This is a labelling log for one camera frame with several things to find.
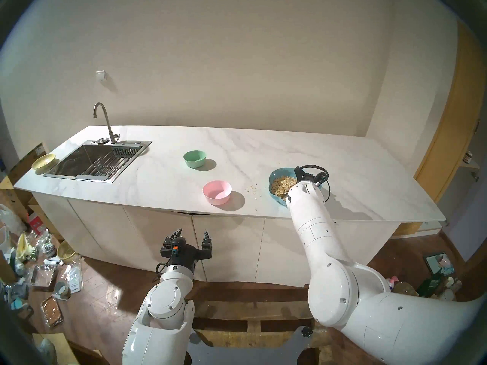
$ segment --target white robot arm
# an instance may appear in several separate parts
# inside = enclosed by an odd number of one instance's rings
[[[152,287],[140,307],[125,340],[124,365],[182,365],[194,318],[193,301],[184,298],[193,288],[196,262],[212,256],[211,238],[205,231],[201,249],[186,244],[176,230],[164,240],[161,256],[168,257],[156,273],[159,284]]]
[[[382,275],[348,257],[313,181],[293,186],[286,203],[311,270],[311,314],[385,363],[438,362],[485,301],[485,295],[446,302],[391,293]]]

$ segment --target stainless steel sink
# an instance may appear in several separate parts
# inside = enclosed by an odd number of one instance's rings
[[[77,179],[112,183],[152,141],[121,141],[97,144],[87,141],[49,172],[51,178]]]

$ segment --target oats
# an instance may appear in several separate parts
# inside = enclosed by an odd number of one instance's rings
[[[271,184],[271,193],[284,200],[289,190],[297,183],[297,179],[293,177],[281,177],[275,179]]]

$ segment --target kitchen counter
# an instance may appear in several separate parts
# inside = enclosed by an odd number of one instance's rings
[[[253,129],[119,126],[120,140],[152,144],[113,183],[48,178],[28,171],[15,187],[92,202],[222,216],[289,218],[268,192],[269,174],[280,167],[316,164],[330,173],[326,206],[334,220],[441,221],[444,216],[404,167],[375,140],[329,134]],[[54,149],[60,160],[87,140],[107,136],[106,126],[87,127]],[[203,150],[201,169],[183,154]],[[212,180],[232,185],[231,200],[210,205],[201,190]],[[323,194],[328,195],[328,186]]]

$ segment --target green bottle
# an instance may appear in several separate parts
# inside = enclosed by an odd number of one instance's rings
[[[429,298],[433,295],[438,285],[441,283],[441,279],[443,278],[443,274],[441,273],[441,268],[437,273],[435,273],[431,278],[427,278],[424,280],[418,289],[416,289],[417,293],[420,297]]]

